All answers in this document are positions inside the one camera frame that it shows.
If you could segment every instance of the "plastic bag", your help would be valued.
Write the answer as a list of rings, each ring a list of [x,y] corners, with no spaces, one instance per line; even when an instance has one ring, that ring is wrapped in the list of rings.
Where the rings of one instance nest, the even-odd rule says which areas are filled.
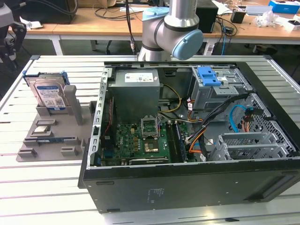
[[[259,15],[254,19],[255,24],[258,27],[267,27],[272,26],[275,27],[275,21],[279,16],[274,14],[272,11],[268,11],[263,13],[263,15]]]

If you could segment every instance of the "black speaker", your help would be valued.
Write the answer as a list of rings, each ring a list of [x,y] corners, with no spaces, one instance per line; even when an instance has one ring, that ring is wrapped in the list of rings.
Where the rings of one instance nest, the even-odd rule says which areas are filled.
[[[56,6],[72,12],[75,8],[75,0],[48,0]],[[20,16],[28,21],[40,21],[41,23],[71,23],[75,15],[67,15],[40,2],[27,2],[20,9]]]
[[[196,14],[202,33],[211,33],[218,14],[218,7],[211,0],[198,0]]]
[[[246,12],[244,11],[233,11],[231,15],[231,22],[233,23],[242,23]]]

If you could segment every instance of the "hard drive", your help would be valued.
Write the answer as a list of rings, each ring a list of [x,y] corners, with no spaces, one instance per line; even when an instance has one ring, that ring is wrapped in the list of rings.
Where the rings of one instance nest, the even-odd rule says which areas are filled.
[[[70,84],[66,72],[38,74],[24,72],[23,78],[36,97],[38,106],[54,111],[64,110],[69,106],[63,93],[64,87]]]

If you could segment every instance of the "blue cable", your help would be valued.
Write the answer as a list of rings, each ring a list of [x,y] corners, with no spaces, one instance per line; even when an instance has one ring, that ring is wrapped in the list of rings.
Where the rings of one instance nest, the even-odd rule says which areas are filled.
[[[231,124],[233,130],[235,131],[235,133],[238,133],[238,132],[239,132],[238,129],[237,129],[237,127],[236,127],[235,124],[234,124],[234,121],[233,121],[233,111],[234,111],[234,109],[237,108],[237,107],[240,107],[240,108],[242,108],[243,110],[246,110],[246,109],[247,109],[247,108],[246,108],[245,106],[243,106],[243,105],[235,105],[235,106],[231,109],[231,111],[230,111],[230,113],[229,113],[229,122],[230,122],[230,124]]]
[[[224,48],[225,48],[225,40],[226,40],[226,34],[225,34],[225,27],[223,27],[223,32],[224,32],[224,39],[223,39],[223,49],[221,55],[224,53]]]

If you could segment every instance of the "white box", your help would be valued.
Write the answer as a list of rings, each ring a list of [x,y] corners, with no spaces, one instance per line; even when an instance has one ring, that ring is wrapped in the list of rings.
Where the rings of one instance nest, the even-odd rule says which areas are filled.
[[[283,24],[286,31],[300,30],[300,22],[297,20],[289,20]]]
[[[300,14],[294,15],[293,20],[297,20],[298,22],[300,22]]]

